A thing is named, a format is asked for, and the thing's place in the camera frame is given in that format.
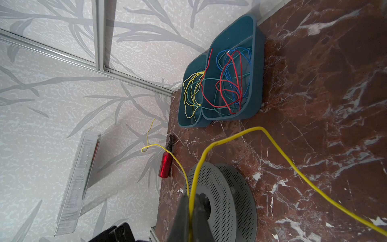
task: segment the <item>yellow wire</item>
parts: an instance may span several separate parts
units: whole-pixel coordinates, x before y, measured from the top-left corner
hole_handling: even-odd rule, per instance
[[[201,72],[196,72],[196,73],[193,73],[190,77],[188,77],[186,80],[183,81],[183,90],[184,90],[184,93],[183,93],[183,103],[184,103],[184,107],[185,107],[185,116],[187,118],[194,118],[195,121],[196,121],[196,117],[195,117],[195,112],[196,110],[199,108],[198,106],[201,106],[201,103],[199,103],[198,101],[196,101],[196,94],[200,91],[200,82],[198,82],[195,86],[195,89],[192,93],[192,88],[190,90],[190,97],[191,97],[191,100],[192,100],[192,103],[193,104],[190,104],[187,102],[187,97],[188,97],[188,87],[190,86],[190,84],[193,84],[195,78],[199,77],[202,78],[204,75],[204,71],[201,71]],[[192,106],[192,115],[188,117],[187,115],[187,105],[188,106]]]
[[[348,209],[346,209],[345,207],[341,206],[340,204],[338,204],[337,202],[332,200],[323,191],[321,191],[318,187],[316,187],[301,171],[299,171],[297,169],[296,165],[290,160],[290,158],[285,154],[285,152],[278,146],[278,144],[275,142],[275,140],[271,137],[271,135],[268,133],[268,131],[266,129],[264,129],[263,127],[249,128],[249,129],[246,129],[246,130],[244,130],[242,132],[239,132],[239,133],[237,133],[237,134],[235,134],[233,136],[230,136],[228,138],[225,138],[225,139],[222,139],[222,140],[219,140],[219,141],[215,141],[215,142],[211,143],[203,151],[202,157],[200,158],[200,160],[199,160],[199,162],[198,162],[198,164],[196,166],[196,169],[195,169],[195,173],[194,173],[193,181],[192,181],[191,193],[190,193],[190,196],[189,196],[189,207],[188,208],[189,208],[190,218],[191,219],[192,219],[192,213],[194,211],[195,193],[196,193],[197,182],[198,182],[198,179],[199,179],[200,169],[201,169],[201,167],[202,167],[202,165],[204,163],[205,157],[207,156],[208,152],[213,147],[215,147],[215,146],[218,146],[218,145],[230,142],[231,140],[234,140],[234,139],[236,139],[236,138],[238,138],[238,137],[240,137],[240,136],[242,136],[244,134],[250,133],[250,132],[255,131],[255,130],[261,130],[263,133],[265,133],[265,135],[270,139],[272,144],[277,148],[277,150],[281,153],[281,155],[289,162],[291,167],[300,175],[300,177],[302,179],[304,179],[304,181],[307,182],[307,184],[309,184],[309,186],[311,186],[314,190],[316,190],[316,192],[318,192],[323,198],[325,198],[333,206],[337,207],[338,209],[340,209],[344,213],[348,214],[350,217],[356,219],[360,223],[363,223],[364,225],[367,225],[368,227],[376,230],[377,232],[381,233],[382,235],[387,236],[387,231],[383,230],[382,228],[379,228],[378,226],[375,226],[374,224],[372,224],[372,223],[366,221],[365,219],[362,219],[361,217],[357,216],[356,214],[350,212]]]
[[[149,145],[149,141],[148,141],[149,131],[152,129],[152,125],[153,125],[153,122],[155,121],[155,119],[156,119],[156,118],[153,119],[153,121],[152,121],[152,123],[151,123],[151,127],[150,127],[149,130],[148,130],[148,133],[146,133],[146,143],[147,143],[147,145]]]
[[[159,146],[161,148],[163,148],[166,152],[168,152],[173,158],[174,160],[177,162],[177,164],[180,166],[180,169],[183,171],[183,174],[184,174],[184,178],[185,178],[185,182],[187,184],[187,196],[188,198],[190,197],[190,188],[189,188],[189,185],[188,185],[188,178],[187,178],[187,175],[185,174],[185,171],[184,171],[184,168],[183,166],[180,164],[180,162],[176,159],[176,157],[172,154],[172,152],[170,152],[169,150],[167,150],[166,148],[162,147],[161,145],[159,144],[151,144],[151,145],[148,145],[148,146],[145,146],[141,149],[141,151],[145,148],[148,149],[148,147],[151,147],[151,146]]]

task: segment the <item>black object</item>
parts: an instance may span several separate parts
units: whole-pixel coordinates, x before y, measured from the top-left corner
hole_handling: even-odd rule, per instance
[[[212,237],[210,226],[207,222],[207,212],[200,202],[199,195],[195,195],[195,204],[192,213],[192,236],[195,242],[215,242]],[[179,208],[167,242],[188,242],[189,239],[189,210],[188,196],[183,195],[180,199]]]
[[[135,242],[132,230],[128,223],[120,226],[111,226],[89,242]]]
[[[166,149],[170,152],[172,152],[172,146],[175,144],[175,137],[173,137],[173,135],[170,134],[170,139],[168,141],[168,144],[167,144],[167,147]]]
[[[195,195],[195,205],[192,214],[192,236],[195,242],[215,242],[207,222],[207,212],[199,195]],[[175,221],[167,242],[188,242],[190,234],[189,199],[183,195],[177,209]],[[128,223],[112,226],[95,236],[89,242],[144,242],[135,240]]]

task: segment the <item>leaf pattern wallpaper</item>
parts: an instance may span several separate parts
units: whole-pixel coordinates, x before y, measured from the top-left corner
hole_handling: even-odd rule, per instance
[[[283,0],[110,0],[106,66],[176,90],[185,68],[241,15]],[[94,61],[91,0],[3,0],[0,28]],[[11,61],[18,48],[7,50]]]
[[[109,68],[176,90],[186,66],[242,14],[288,0],[112,0]],[[94,61],[91,0],[2,0],[0,28]],[[170,98],[0,43],[0,241],[88,241],[128,222],[156,224]],[[102,134],[74,233],[53,237],[80,134]]]
[[[0,241],[88,241],[119,221],[148,239],[170,98],[0,43]],[[74,233],[53,237],[84,129],[101,142]]]

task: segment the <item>gray circular base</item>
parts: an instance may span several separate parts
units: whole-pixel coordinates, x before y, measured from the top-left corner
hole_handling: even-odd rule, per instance
[[[196,165],[188,175],[191,187]],[[230,187],[216,166],[204,162],[196,188],[196,194],[204,193],[211,205],[211,214],[208,219],[212,236],[216,242],[235,242],[237,234],[237,221],[234,199]]]
[[[257,209],[246,180],[230,165],[217,164],[216,167],[226,178],[233,194],[238,224],[236,242],[254,242],[258,229]]]

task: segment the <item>red marble countertop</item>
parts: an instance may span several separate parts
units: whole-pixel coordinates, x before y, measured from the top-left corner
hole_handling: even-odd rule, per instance
[[[387,230],[387,2],[292,0],[259,26],[266,36],[264,96],[252,118],[183,129],[173,94],[168,132],[188,173],[211,142],[266,128],[328,196]],[[257,207],[256,241],[386,241],[329,204],[295,174],[262,132],[207,156],[246,178]],[[184,178],[163,179],[156,233],[172,227]]]

